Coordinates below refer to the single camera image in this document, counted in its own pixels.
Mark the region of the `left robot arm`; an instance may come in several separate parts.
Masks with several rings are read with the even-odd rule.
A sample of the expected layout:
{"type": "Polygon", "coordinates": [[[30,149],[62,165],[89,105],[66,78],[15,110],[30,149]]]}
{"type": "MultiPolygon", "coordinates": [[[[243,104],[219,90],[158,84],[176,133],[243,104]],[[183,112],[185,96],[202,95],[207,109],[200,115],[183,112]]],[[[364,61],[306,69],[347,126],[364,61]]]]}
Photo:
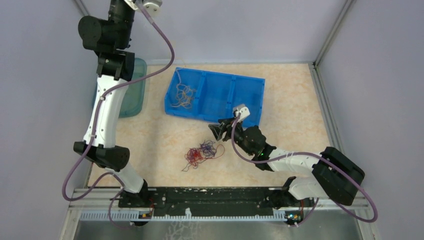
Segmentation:
{"type": "Polygon", "coordinates": [[[135,10],[124,0],[112,0],[107,19],[88,15],[78,23],[83,47],[97,55],[97,80],[90,123],[73,150],[117,176],[131,202],[144,207],[150,200],[147,184],[129,163],[130,150],[116,145],[117,122],[134,73],[135,55],[125,50],[130,45],[134,16],[135,10]]]}

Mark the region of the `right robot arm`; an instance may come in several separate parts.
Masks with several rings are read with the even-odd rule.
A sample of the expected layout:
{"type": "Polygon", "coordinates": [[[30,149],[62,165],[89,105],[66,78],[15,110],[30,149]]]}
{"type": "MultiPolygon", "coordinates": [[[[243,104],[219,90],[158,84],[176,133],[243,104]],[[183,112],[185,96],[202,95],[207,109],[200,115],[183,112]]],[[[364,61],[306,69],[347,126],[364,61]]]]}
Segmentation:
{"type": "Polygon", "coordinates": [[[287,179],[281,199],[295,206],[306,198],[329,198],[337,204],[351,206],[365,172],[337,148],[328,146],[320,153],[290,152],[270,145],[257,125],[243,128],[235,118],[209,124],[217,141],[231,141],[262,171],[293,172],[287,179]]]}

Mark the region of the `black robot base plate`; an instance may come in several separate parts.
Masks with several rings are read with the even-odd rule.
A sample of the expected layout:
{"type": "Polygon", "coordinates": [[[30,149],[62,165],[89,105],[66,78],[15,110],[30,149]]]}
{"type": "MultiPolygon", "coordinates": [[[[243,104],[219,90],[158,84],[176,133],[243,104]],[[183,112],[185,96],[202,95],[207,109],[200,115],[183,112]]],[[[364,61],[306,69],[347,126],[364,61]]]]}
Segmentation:
{"type": "Polygon", "coordinates": [[[254,220],[299,223],[312,198],[289,200],[284,187],[150,187],[140,193],[123,191],[117,197],[121,209],[146,209],[144,220],[254,220]]]}

